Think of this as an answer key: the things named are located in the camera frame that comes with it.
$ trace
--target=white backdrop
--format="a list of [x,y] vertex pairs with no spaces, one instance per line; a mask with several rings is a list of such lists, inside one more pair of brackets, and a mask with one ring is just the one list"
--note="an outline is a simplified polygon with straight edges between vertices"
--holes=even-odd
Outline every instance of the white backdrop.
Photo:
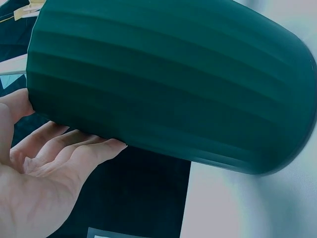
[[[299,36],[316,58],[316,0],[257,2],[254,10]],[[181,237],[317,237],[316,155],[315,129],[302,153],[267,177],[192,163]]]

